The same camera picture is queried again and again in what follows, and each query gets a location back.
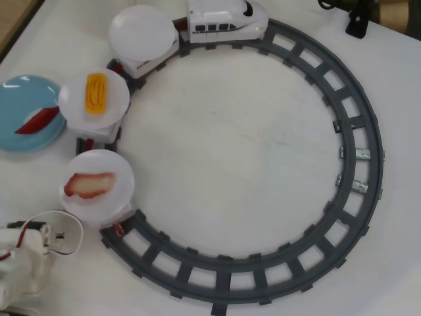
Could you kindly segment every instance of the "white plate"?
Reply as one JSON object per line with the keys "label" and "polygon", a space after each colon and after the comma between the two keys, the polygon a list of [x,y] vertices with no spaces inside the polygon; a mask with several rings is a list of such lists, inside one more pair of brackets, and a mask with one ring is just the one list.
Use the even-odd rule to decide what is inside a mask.
{"label": "white plate", "polygon": [[134,61],[150,61],[164,55],[174,42],[174,24],[149,5],[121,11],[111,22],[109,37],[117,53]]}
{"label": "white plate", "polygon": [[[67,196],[64,186],[75,173],[98,174],[113,172],[116,182],[112,189],[93,199],[78,195]],[[73,158],[67,165],[60,184],[60,201],[63,207],[83,221],[103,223],[121,212],[129,204],[134,193],[134,174],[129,163],[119,154],[97,149]]]}
{"label": "white plate", "polygon": [[[89,74],[100,72],[107,76],[107,109],[102,115],[85,112],[86,79]],[[60,90],[60,112],[79,130],[98,130],[113,125],[127,111],[130,92],[126,81],[114,71],[97,68],[85,70],[68,79]]]}

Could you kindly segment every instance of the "blue plate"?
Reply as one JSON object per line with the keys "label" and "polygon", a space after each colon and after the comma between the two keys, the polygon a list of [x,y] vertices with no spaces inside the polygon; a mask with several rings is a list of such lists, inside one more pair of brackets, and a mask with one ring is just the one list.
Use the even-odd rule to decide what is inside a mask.
{"label": "blue plate", "polygon": [[19,76],[0,85],[0,149],[35,151],[56,140],[66,120],[59,113],[43,130],[15,134],[38,111],[59,104],[60,87],[39,76]]}

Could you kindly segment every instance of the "track rail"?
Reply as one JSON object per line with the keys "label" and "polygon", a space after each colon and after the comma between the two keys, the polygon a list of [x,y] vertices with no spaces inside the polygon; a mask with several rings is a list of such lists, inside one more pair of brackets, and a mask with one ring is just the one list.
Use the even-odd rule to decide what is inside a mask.
{"label": "track rail", "polygon": [[[175,25],[185,24],[186,19],[174,21]],[[295,42],[291,51],[273,43],[274,37],[280,34]],[[197,250],[181,247],[171,241],[170,237],[163,232],[155,230],[146,220],[146,216],[138,210],[133,217],[121,222],[121,227],[127,234],[133,229],[138,231],[148,242],[151,243],[149,249],[142,255],[134,252],[123,237],[118,236],[113,227],[101,230],[103,243],[106,247],[115,251],[129,266],[133,273],[139,277],[146,277],[154,283],[170,291],[171,295],[182,298],[184,296],[211,302],[214,304],[212,315],[223,316],[226,314],[229,304],[260,303],[265,305],[271,303],[273,299],[286,296],[288,294],[312,288],[319,278],[334,268],[340,268],[346,262],[346,256],[354,248],[355,244],[368,231],[368,223],[373,215],[378,200],[382,194],[382,174],[384,166],[384,152],[382,140],[378,127],[377,118],[368,101],[363,88],[348,68],[328,49],[319,44],[308,35],[283,24],[270,20],[268,29],[263,39],[254,41],[228,41],[220,43],[190,43],[184,41],[180,36],[180,49],[171,58],[176,56],[185,57],[190,51],[200,47],[206,50],[214,49],[217,45],[231,45],[233,49],[242,49],[244,46],[257,49],[260,54],[273,54],[281,59],[288,67],[296,67],[305,73],[305,79],[309,84],[316,85],[323,93],[323,101],[326,106],[331,107],[336,115],[333,122],[332,132],[341,133],[343,147],[340,149],[340,158],[343,159],[343,170],[339,181],[336,196],[332,201],[328,201],[324,208],[324,216],[316,225],[310,226],[304,231],[303,237],[293,244],[280,246],[275,252],[268,255],[256,253],[243,259],[233,259],[225,255],[209,257],[200,254]],[[304,50],[308,50],[322,60],[322,63],[314,68],[304,59],[300,58]],[[116,62],[110,63],[109,68],[113,68]],[[333,71],[344,83],[340,90],[334,90],[324,75]],[[120,74],[128,82],[131,92],[136,88],[141,88],[146,83],[146,77],[139,80],[128,78],[124,71]],[[344,99],[352,97],[360,111],[358,117],[348,117],[342,104]],[[368,137],[369,148],[355,148],[353,130],[365,128]],[[110,150],[116,151],[114,143]],[[369,150],[370,155],[364,161],[359,159],[361,150]],[[369,185],[366,190],[360,190],[364,195],[364,201],[356,217],[344,211],[345,204],[351,191],[356,192],[354,179],[355,167],[357,163],[370,163]],[[334,247],[325,234],[331,229],[336,221],[341,221],[349,227],[347,235],[341,243]],[[316,246],[323,254],[324,259],[318,264],[304,270],[300,263],[299,256],[311,247]],[[153,266],[158,254],[163,252],[170,257],[181,262],[177,276],[166,274]],[[292,278],[285,282],[269,286],[265,269],[286,263],[291,271]],[[189,283],[189,277],[194,267],[216,271],[215,288],[206,288]],[[250,290],[230,290],[230,280],[232,273],[252,272],[255,280],[255,288]]]}

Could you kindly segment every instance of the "white table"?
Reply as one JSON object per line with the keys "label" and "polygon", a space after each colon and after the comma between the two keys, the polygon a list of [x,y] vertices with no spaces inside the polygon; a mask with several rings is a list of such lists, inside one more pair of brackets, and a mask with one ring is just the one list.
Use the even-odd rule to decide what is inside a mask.
{"label": "white table", "polygon": [[[186,15],[184,0],[137,2],[172,18]],[[421,42],[376,24],[363,40],[352,38],[344,32],[347,13],[323,11],[315,0],[259,2],[272,18],[327,46],[364,87],[387,157],[384,193],[367,236],[342,268],[305,294],[264,307],[231,305],[228,315],[418,315]],[[109,23],[128,3],[46,0],[0,65],[0,82],[38,74],[62,84],[78,71],[105,66],[112,58]],[[213,255],[271,251],[299,238],[335,192],[341,161],[334,118],[300,74],[270,57],[246,49],[194,51],[153,74],[132,103],[119,150],[136,174],[134,200],[154,226],[184,246]],[[75,148],[66,132],[38,153],[0,152],[0,220],[60,207],[58,185]],[[365,174],[357,170],[356,177]],[[303,264],[317,257],[308,253]],[[272,271],[269,281],[282,273]],[[214,276],[197,273],[194,281],[211,285]],[[250,276],[233,275],[233,284],[250,286]],[[93,228],[76,256],[57,260],[49,287],[28,304],[43,316],[211,312],[209,303],[178,301],[139,280]]]}

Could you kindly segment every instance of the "toy train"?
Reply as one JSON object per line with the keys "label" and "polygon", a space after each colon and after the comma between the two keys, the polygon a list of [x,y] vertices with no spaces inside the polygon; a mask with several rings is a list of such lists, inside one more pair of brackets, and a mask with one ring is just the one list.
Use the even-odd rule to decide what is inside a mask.
{"label": "toy train", "polygon": [[[186,40],[191,43],[255,40],[263,36],[268,21],[268,12],[262,5],[246,0],[188,0]],[[135,79],[180,48],[179,34],[172,21],[156,8],[145,5],[128,7],[119,13],[111,23],[109,35],[116,59]]]}
{"label": "toy train", "polygon": [[245,0],[189,0],[191,43],[254,40],[268,27],[266,9]]}

